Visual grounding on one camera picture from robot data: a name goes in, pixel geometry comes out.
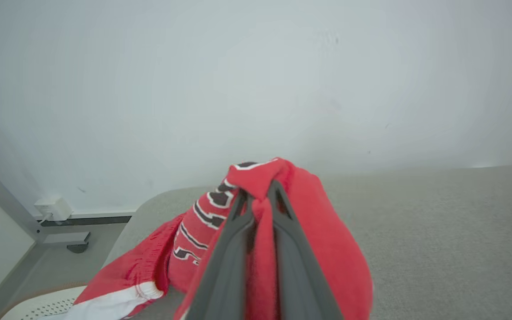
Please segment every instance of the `white perforated object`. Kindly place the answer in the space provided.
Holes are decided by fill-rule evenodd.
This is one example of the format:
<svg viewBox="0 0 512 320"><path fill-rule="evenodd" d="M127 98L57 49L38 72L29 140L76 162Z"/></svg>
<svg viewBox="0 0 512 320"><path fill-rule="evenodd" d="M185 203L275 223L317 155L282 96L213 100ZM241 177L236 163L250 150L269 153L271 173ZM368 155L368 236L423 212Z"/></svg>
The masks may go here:
<svg viewBox="0 0 512 320"><path fill-rule="evenodd" d="M1 320L39 320L66 313L84 288L86 286L77 286L27 299L9 310Z"/></svg>

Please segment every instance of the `gray couch cushion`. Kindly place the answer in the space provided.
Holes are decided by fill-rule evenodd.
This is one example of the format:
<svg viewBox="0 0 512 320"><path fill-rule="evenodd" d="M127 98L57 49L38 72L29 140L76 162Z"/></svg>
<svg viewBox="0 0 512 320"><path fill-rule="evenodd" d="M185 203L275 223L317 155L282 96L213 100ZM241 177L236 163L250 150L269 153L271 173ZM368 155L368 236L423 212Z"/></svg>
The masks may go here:
<svg viewBox="0 0 512 320"><path fill-rule="evenodd" d="M372 319L512 319L512 166L322 179L374 281ZM108 261L211 188L146 202ZM171 319L171 290L135 319Z"/></svg>

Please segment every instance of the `white power adapter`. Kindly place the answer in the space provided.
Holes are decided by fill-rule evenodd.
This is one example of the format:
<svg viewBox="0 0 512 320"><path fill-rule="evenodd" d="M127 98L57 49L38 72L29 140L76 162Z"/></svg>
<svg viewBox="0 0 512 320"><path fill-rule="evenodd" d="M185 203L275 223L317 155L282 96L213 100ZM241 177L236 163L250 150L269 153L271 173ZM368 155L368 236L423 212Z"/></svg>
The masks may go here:
<svg viewBox="0 0 512 320"><path fill-rule="evenodd" d="M49 221L65 221L72 214L70 205L63 198L41 199L35 203L35 208Z"/></svg>

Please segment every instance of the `red sweatshirt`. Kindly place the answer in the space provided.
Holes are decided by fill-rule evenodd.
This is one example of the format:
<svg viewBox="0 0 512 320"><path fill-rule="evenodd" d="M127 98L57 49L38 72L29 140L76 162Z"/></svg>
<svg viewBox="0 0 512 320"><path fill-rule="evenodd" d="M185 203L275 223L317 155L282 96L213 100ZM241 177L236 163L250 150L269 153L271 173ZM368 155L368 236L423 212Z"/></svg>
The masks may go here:
<svg viewBox="0 0 512 320"><path fill-rule="evenodd" d="M167 292L169 284L186 293L174 319L186 315L228 216L238 188L254 197L254 249L248 253L246 315L251 320L279 319L276 249L272 209L267 198L278 180L319 262L345 319L368 318L372 280L352 235L331 206L317 176L274 158L263 164L230 166L213 192L164 223L134 249L104 267L80 294L68 320L119 320L133 316Z"/></svg>

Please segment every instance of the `caster wheel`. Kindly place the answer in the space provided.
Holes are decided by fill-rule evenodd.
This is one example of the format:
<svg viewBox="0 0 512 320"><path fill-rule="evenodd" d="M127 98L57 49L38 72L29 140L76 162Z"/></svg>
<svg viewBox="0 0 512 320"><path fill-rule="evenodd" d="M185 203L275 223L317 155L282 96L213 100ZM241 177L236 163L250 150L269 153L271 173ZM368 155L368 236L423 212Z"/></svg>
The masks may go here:
<svg viewBox="0 0 512 320"><path fill-rule="evenodd" d="M86 249L88 249L88 243L67 245L67 249L73 253L83 253L86 251Z"/></svg>

